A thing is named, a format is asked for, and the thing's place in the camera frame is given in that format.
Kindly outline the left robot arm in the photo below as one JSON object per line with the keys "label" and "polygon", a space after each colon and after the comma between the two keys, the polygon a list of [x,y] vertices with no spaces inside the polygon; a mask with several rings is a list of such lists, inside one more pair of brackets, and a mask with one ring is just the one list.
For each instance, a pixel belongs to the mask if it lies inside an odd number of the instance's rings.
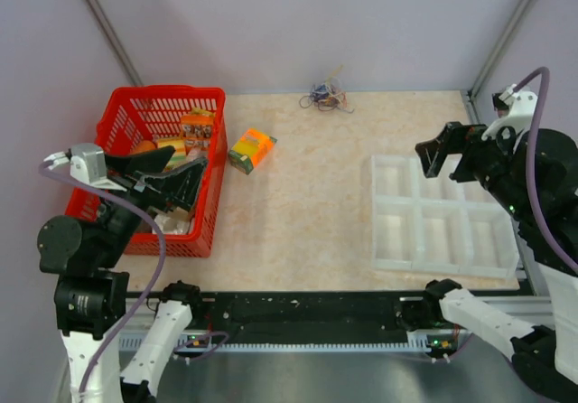
{"label": "left robot arm", "polygon": [[114,156],[98,145],[79,144],[40,165],[41,175],[99,199],[94,220],[56,216],[37,237],[40,270],[58,278],[53,301],[75,402],[156,401],[179,337],[204,319],[200,289],[169,284],[135,357],[120,364],[119,336],[138,307],[127,303],[129,275],[116,271],[116,264],[137,228],[154,225],[153,211],[193,208],[209,165],[200,156],[170,168],[174,152],[166,146]]}

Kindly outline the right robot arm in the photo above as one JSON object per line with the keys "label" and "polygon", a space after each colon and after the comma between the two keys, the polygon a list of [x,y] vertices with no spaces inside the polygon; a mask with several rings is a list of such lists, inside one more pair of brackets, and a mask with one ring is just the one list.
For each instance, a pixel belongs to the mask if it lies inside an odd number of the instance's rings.
{"label": "right robot arm", "polygon": [[446,158],[460,160],[450,179],[477,182],[517,223],[548,286],[554,327],[532,324],[482,301],[451,279],[433,280],[417,301],[399,302],[396,320],[408,331],[457,325],[498,350],[536,394],[577,400],[577,145],[552,129],[518,134],[500,127],[450,122],[415,151],[424,176],[439,175]]}

